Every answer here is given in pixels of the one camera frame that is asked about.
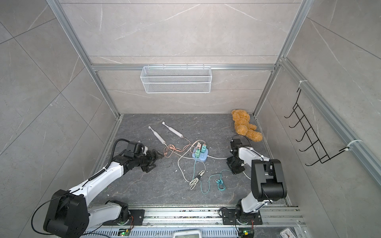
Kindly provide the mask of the white electric toothbrush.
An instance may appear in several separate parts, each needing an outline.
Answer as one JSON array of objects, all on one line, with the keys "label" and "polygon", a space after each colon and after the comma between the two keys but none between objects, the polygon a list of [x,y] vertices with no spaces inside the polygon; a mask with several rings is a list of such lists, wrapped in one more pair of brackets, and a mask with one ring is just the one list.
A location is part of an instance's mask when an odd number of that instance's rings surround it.
[{"label": "white electric toothbrush", "polygon": [[148,127],[152,132],[153,134],[155,135],[155,137],[163,144],[163,145],[166,145],[166,141],[163,139],[163,137],[160,136],[160,134],[158,132],[156,132],[151,126]]},{"label": "white electric toothbrush", "polygon": [[174,133],[175,135],[177,135],[178,137],[180,138],[183,138],[183,134],[181,134],[179,131],[175,130],[174,128],[168,126],[167,124],[165,124],[165,122],[162,122],[162,124],[168,128],[169,131],[171,131],[172,133]]}]

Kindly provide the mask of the teal charger plug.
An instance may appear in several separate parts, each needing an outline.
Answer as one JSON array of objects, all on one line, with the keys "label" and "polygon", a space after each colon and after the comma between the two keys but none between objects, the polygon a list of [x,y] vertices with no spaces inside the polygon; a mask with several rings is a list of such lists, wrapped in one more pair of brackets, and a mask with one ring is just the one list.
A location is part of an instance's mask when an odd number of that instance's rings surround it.
[{"label": "teal charger plug", "polygon": [[205,153],[206,152],[206,149],[207,149],[207,146],[206,144],[203,144],[202,147],[201,147],[201,153]]}]

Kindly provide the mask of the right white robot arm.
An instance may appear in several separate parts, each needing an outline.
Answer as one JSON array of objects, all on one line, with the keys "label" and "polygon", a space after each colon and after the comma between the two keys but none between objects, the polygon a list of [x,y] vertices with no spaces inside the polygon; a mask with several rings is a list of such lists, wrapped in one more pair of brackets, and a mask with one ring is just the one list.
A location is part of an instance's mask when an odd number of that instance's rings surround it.
[{"label": "right white robot arm", "polygon": [[238,138],[233,138],[230,145],[232,156],[227,158],[227,165],[232,173],[243,173],[244,164],[251,167],[251,191],[236,205],[236,219],[248,223],[259,217],[265,205],[286,198],[286,181],[278,159],[263,156]]}]

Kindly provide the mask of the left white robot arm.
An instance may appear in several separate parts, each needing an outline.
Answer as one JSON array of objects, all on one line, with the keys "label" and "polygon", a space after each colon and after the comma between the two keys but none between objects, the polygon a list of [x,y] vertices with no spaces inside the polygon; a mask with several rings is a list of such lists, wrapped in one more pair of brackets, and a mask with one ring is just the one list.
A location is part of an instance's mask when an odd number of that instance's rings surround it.
[{"label": "left white robot arm", "polygon": [[49,205],[43,224],[44,236],[79,238],[86,230],[105,222],[124,225],[133,221],[127,203],[109,200],[104,205],[90,207],[94,198],[112,182],[133,168],[150,172],[163,154],[149,150],[141,142],[117,139],[107,164],[96,174],[69,190],[58,190],[46,201]]}]

